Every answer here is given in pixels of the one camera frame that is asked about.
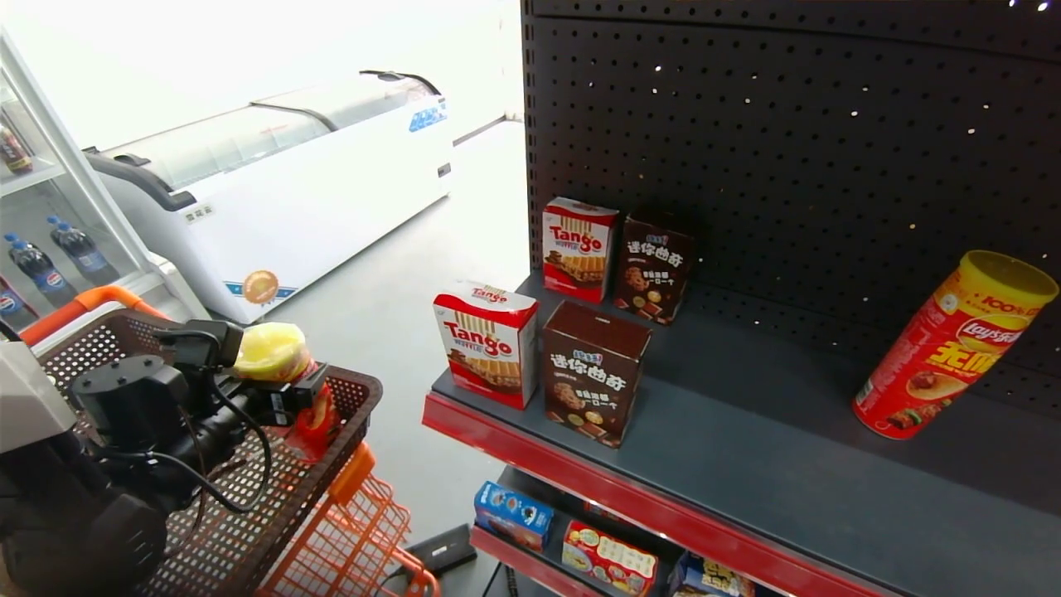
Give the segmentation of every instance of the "basket handle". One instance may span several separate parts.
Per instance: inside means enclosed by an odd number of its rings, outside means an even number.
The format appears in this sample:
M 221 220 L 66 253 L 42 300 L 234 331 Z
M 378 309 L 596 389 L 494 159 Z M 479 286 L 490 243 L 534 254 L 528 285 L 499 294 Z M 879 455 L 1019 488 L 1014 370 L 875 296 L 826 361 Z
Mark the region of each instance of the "basket handle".
M 350 460 L 346 462 L 343 471 L 328 487 L 328 495 L 336 504 L 349 504 L 353 499 L 353 494 L 358 493 L 361 485 L 372 472 L 373 467 L 376 467 L 376 455 L 368 447 L 368 443 L 362 441 L 353 451 L 353 455 L 350 456 Z
M 121 303 L 125 309 L 133 310 L 134 312 L 140 312 L 163 320 L 170 319 L 161 312 L 145 303 L 139 295 L 120 285 L 101 285 L 92 289 L 86 289 L 74 296 L 73 301 L 63 305 L 54 314 L 28 328 L 20 335 L 22 341 L 33 347 L 52 334 L 55 334 L 73 320 L 111 301 Z

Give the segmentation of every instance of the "blue snack box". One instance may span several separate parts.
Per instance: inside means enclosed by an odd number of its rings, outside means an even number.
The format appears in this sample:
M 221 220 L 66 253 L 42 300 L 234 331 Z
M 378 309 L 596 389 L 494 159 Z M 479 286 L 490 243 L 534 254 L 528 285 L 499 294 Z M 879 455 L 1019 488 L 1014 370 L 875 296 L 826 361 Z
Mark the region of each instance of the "blue snack box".
M 754 597 L 755 583 L 733 570 L 686 551 L 671 574 L 668 597 Z
M 475 524 L 541 551 L 553 522 L 553 509 L 540 502 L 487 481 L 475 495 Z

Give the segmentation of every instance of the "yellow lid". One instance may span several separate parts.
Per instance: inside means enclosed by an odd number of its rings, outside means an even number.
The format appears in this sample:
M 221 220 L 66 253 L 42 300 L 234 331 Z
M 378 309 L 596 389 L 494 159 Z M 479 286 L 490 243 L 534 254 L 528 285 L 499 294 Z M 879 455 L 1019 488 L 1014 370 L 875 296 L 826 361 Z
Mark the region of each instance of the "yellow lid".
M 243 331 L 234 369 L 244 377 L 272 380 L 308 357 L 306 336 L 297 326 L 266 322 Z
M 984 291 L 1029 308 L 1041 308 L 1058 295 L 1058 283 L 1046 271 L 1002 252 L 970 250 L 961 258 L 958 269 Z

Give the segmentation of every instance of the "white wall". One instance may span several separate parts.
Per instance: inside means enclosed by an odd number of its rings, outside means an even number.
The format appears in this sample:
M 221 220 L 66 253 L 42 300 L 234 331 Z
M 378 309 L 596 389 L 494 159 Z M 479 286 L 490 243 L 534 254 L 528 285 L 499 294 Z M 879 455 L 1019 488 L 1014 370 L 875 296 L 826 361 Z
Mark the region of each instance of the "white wall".
M 512 4 L 29 0 L 6 2 L 4 25 L 79 146 L 115 146 L 364 68 L 427 76 L 464 134 L 512 110 L 519 24 L 500 27 Z

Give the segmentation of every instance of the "chest freezer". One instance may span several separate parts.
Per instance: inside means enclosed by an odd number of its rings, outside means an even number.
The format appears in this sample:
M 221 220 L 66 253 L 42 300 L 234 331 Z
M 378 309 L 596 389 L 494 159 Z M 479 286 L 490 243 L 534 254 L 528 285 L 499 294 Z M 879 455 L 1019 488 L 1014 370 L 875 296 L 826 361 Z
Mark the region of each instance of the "chest freezer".
M 204 305 L 251 323 L 450 191 L 430 83 L 363 73 L 89 153 Z

